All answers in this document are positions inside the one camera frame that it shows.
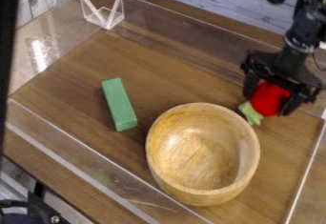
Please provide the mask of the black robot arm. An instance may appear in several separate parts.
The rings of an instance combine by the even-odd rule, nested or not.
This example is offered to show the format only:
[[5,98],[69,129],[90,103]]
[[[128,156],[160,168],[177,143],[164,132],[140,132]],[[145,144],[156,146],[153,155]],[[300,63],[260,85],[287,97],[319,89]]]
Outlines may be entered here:
[[[266,1],[281,5],[287,0]],[[325,41],[326,0],[297,0],[283,49],[249,51],[241,64],[246,104],[262,116],[291,115],[326,90],[326,80],[307,65]]]

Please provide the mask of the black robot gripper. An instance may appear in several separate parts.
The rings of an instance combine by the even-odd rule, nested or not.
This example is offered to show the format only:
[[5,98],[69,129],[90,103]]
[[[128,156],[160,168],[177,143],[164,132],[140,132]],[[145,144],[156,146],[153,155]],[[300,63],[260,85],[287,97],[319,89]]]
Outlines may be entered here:
[[281,107],[281,116],[291,115],[305,103],[313,103],[326,80],[308,68],[309,54],[285,45],[279,52],[252,50],[248,52],[241,69],[245,72],[244,96],[250,99],[260,80],[266,80],[292,91]]

